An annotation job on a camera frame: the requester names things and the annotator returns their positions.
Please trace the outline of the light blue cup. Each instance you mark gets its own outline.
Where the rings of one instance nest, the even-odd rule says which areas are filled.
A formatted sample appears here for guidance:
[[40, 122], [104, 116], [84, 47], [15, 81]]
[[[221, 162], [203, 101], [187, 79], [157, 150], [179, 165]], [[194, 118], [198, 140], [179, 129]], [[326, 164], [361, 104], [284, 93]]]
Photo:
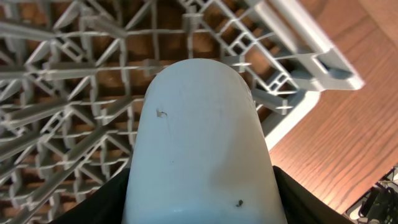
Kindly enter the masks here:
[[256, 107], [232, 68], [195, 58], [151, 81], [122, 221], [287, 221]]

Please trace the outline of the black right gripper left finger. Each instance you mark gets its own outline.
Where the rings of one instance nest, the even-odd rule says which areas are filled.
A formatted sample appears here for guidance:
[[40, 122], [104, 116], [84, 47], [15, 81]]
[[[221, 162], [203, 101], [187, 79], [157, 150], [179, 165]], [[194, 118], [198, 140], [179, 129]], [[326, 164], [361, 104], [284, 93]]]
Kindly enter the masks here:
[[130, 168], [50, 224], [121, 224]]

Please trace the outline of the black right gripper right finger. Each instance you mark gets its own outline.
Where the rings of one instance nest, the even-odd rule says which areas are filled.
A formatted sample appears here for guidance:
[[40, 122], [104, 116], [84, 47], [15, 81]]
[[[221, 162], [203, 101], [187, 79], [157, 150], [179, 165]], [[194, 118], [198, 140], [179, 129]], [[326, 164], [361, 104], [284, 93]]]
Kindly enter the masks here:
[[288, 224], [353, 224], [281, 168], [273, 166], [273, 171]]

